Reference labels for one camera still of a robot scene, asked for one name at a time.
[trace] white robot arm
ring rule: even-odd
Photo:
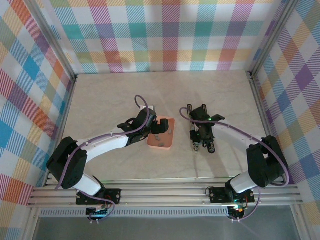
[[[89,196],[105,198],[105,187],[95,177],[84,173],[85,165],[97,156],[140,142],[150,133],[163,134],[168,130],[168,120],[160,119],[159,124],[157,114],[153,110],[149,109],[149,117],[146,121],[147,117],[147,109],[144,108],[137,118],[131,118],[119,124],[109,134],[78,141],[66,137],[58,145],[46,166],[61,183],[62,188],[75,188]]]
[[[182,114],[182,109],[188,111],[189,118]],[[195,150],[202,145],[208,147],[209,153],[214,153],[214,139],[221,139],[247,156],[248,171],[229,180],[223,192],[219,189],[211,192],[213,196],[217,196],[216,199],[232,203],[234,200],[243,199],[242,193],[250,195],[251,189],[265,188],[284,173],[288,175],[286,159],[275,137],[252,136],[231,126],[223,116],[217,114],[210,117],[205,104],[195,110],[192,110],[189,104],[188,108],[180,109],[180,114],[191,121],[190,138]]]

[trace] marble surface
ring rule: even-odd
[[[214,154],[194,153],[190,124],[179,109],[206,104],[244,131],[265,136],[246,73],[237,71],[151,72],[80,75],[64,136],[84,139],[107,133],[139,113],[134,97],[143,96],[159,116],[175,118],[171,150],[151,149],[147,140],[90,161],[85,173],[100,180],[233,177],[247,170],[246,156],[216,139]]]

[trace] colorful plaid pattern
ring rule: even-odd
[[[274,30],[277,26],[277,22],[279,21],[279,18],[281,17],[282,13],[284,12],[284,9],[285,9],[287,2],[289,2],[289,0],[281,0],[281,3],[279,5],[278,9],[276,10],[276,13],[273,16],[273,19],[272,19],[267,31],[265,32],[265,35],[263,36],[263,39],[259,45],[259,48],[254,55],[253,61],[249,67],[250,72],[252,72],[253,68],[257,64],[257,61],[260,57],[260,54],[262,53],[263,49],[266,47],[268,41],[270,41],[271,34],[274,32]]]
[[[42,0],[79,74],[243,69],[273,0]]]
[[[300,1],[258,74],[273,134],[320,238],[320,1]]]
[[[0,0],[0,239],[21,232],[71,81],[23,0]]]

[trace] aluminum frame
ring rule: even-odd
[[[44,15],[42,14],[38,4],[35,2],[35,0],[23,0],[23,1],[25,5],[28,7],[29,11],[32,13],[32,16],[34,17],[35,21],[39,25],[43,35],[45,36],[49,45],[52,47],[54,53],[58,57],[65,71],[71,77],[72,81],[75,82],[77,79],[77,75],[74,69],[72,68],[69,60],[67,59],[61,45],[56,39],[55,34],[53,33],[51,27],[49,26]]]
[[[282,30],[284,29],[289,17],[291,16],[292,12],[296,8],[298,2],[300,0],[287,0],[286,4],[284,6],[283,12],[281,13],[281,16],[276,23],[276,26],[274,28],[274,31],[268,38],[267,44],[264,46],[261,54],[259,55],[255,66],[252,69],[252,75],[256,76],[258,72],[260,71],[261,67],[263,66],[264,62],[266,61],[269,53],[271,52],[274,44],[278,40],[278,37],[280,36]]]
[[[206,196],[207,187],[224,187],[230,178],[172,178],[145,180],[113,180],[104,182],[106,188],[121,189],[117,207],[208,207],[234,206],[235,203],[211,204]],[[50,174],[45,188],[35,188],[29,200],[32,208],[80,208],[76,205],[76,190],[55,190],[57,180]],[[261,206],[301,204],[302,197],[296,185],[268,186],[261,189]]]

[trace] black bracket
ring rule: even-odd
[[[245,204],[247,202],[255,202],[254,193],[250,189],[233,195],[233,199],[230,197],[225,187],[209,187],[208,192],[208,197],[210,198],[210,203],[212,204]]]
[[[111,200],[116,205],[118,205],[120,203],[120,199],[121,199],[121,189],[115,189],[115,188],[101,189],[94,196],[97,198],[101,198],[101,199]],[[77,193],[75,204],[76,205],[104,205],[104,204],[106,204],[106,202],[101,201],[101,200],[95,200],[95,199],[92,199],[91,197],[87,197],[86,195],[82,194],[79,191]]]

